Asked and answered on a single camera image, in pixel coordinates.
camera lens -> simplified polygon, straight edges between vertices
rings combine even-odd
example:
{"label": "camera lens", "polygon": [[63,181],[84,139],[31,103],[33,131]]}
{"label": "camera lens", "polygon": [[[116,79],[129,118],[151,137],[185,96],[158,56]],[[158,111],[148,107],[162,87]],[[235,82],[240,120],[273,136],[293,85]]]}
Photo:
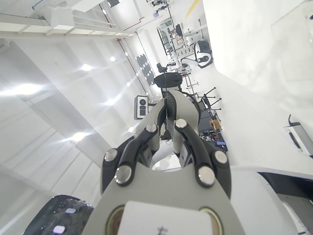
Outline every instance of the camera lens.
{"label": "camera lens", "polygon": [[144,106],[144,105],[145,105],[145,100],[144,100],[144,99],[141,99],[141,100],[139,101],[139,103],[140,103],[140,105]]}

metal bolt head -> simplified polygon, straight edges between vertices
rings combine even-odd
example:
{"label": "metal bolt head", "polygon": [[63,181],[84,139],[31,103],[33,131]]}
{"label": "metal bolt head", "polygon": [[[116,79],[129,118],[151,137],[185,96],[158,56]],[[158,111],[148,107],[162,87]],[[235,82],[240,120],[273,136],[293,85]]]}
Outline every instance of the metal bolt head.
{"label": "metal bolt head", "polygon": [[155,124],[148,124],[146,126],[146,129],[147,129],[148,132],[155,132],[156,129],[157,129],[157,126]]}
{"label": "metal bolt head", "polygon": [[219,163],[221,163],[221,164],[227,163],[227,161],[228,161],[227,155],[225,153],[223,153],[222,151],[216,151],[214,155],[215,155],[216,160]]}
{"label": "metal bolt head", "polygon": [[113,149],[108,150],[105,153],[104,160],[106,162],[111,162],[111,161],[115,160],[116,156],[117,156],[117,149],[113,148]]}
{"label": "metal bolt head", "polygon": [[117,168],[115,172],[115,182],[117,184],[124,184],[131,178],[132,175],[132,168],[128,165],[123,165],[119,168]]}
{"label": "metal bolt head", "polygon": [[207,166],[202,166],[198,170],[198,177],[204,185],[212,186],[214,184],[215,181],[214,172],[211,168]]}
{"label": "metal bolt head", "polygon": [[176,121],[175,125],[178,127],[178,128],[185,128],[187,126],[187,122],[180,118]]}

black cable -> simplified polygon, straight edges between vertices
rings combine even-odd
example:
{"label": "black cable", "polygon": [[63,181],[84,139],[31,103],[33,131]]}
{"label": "black cable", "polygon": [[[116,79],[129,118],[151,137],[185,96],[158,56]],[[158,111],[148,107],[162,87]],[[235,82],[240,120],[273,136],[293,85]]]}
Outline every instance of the black cable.
{"label": "black cable", "polygon": [[168,88],[166,85],[166,73],[164,72],[164,78],[165,78],[165,115],[166,115],[166,125],[165,130],[168,129]]}
{"label": "black cable", "polygon": [[290,122],[290,117],[291,117],[291,114],[289,115],[288,122],[289,122],[289,125],[292,126],[292,123]]}

white robot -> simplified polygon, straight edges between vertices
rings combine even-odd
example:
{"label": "white robot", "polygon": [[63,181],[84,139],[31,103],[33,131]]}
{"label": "white robot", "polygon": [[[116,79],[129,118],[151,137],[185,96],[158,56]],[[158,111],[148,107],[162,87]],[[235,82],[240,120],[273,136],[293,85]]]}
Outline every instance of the white robot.
{"label": "white robot", "polygon": [[209,43],[205,40],[198,41],[193,45],[193,51],[195,59],[182,58],[182,64],[189,64],[193,66],[199,66],[205,68],[212,64],[213,56],[212,50],[210,49]]}

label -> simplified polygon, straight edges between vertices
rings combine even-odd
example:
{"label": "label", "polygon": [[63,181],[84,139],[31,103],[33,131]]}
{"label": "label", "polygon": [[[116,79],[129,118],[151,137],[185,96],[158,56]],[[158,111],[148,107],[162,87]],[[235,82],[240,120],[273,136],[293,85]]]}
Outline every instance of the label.
{"label": "label", "polygon": [[211,218],[195,210],[129,201],[118,235],[213,235]]}

